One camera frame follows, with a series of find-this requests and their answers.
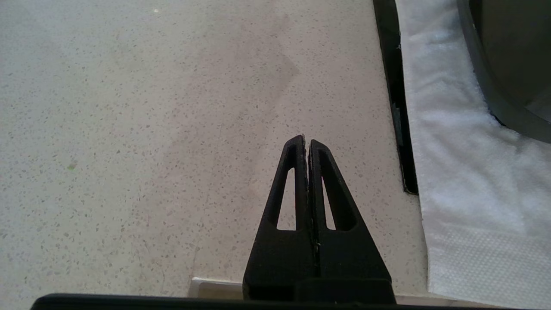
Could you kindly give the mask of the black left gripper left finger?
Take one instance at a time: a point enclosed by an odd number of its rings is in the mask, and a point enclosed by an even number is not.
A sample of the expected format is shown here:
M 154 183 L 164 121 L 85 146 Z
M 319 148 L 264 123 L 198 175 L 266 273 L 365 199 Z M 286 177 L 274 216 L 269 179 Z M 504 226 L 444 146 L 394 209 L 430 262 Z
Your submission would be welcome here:
M 294 170 L 295 229 L 277 227 L 288 172 Z M 308 202 L 305 138 L 288 140 L 257 229 L 243 277 L 243 296 L 256 301 L 293 301 L 296 285 L 315 275 L 313 226 Z

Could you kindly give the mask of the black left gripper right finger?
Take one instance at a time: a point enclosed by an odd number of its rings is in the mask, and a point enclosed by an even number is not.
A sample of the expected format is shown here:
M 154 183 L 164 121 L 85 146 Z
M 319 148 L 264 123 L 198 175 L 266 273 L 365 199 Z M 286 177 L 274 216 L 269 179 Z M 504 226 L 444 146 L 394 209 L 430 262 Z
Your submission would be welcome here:
M 309 204 L 315 275 L 308 299 L 331 304 L 395 304 L 392 278 L 334 157 L 310 143 Z

